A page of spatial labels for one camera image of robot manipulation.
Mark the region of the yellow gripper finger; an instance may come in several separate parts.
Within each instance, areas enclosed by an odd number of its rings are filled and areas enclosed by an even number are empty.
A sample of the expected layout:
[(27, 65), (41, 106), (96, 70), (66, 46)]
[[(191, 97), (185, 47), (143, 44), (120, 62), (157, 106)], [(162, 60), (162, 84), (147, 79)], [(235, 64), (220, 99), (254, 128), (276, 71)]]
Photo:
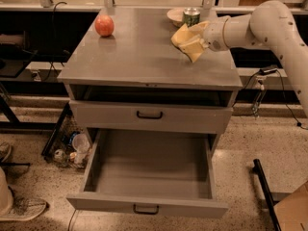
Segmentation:
[(205, 29), (207, 28), (207, 26), (210, 24), (209, 21), (202, 21), (202, 22), (199, 22), (197, 24), (194, 24), (193, 26), (191, 26), (189, 28), (189, 31), (191, 33), (193, 33), (194, 35), (203, 35)]
[(208, 47), (209, 44), (200, 37), (194, 37), (179, 45), (179, 49), (189, 57), (192, 63), (196, 62)]

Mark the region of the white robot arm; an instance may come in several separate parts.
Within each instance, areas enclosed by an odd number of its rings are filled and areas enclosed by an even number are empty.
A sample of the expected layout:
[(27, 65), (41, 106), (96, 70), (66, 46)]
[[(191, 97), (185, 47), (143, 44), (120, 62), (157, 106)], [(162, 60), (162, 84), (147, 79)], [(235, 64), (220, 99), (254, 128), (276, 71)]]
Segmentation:
[(246, 15), (227, 15), (192, 27), (184, 25), (172, 36), (171, 42), (192, 62), (207, 49), (270, 50), (284, 68), (304, 113), (308, 115), (308, 46), (285, 4), (271, 0)]

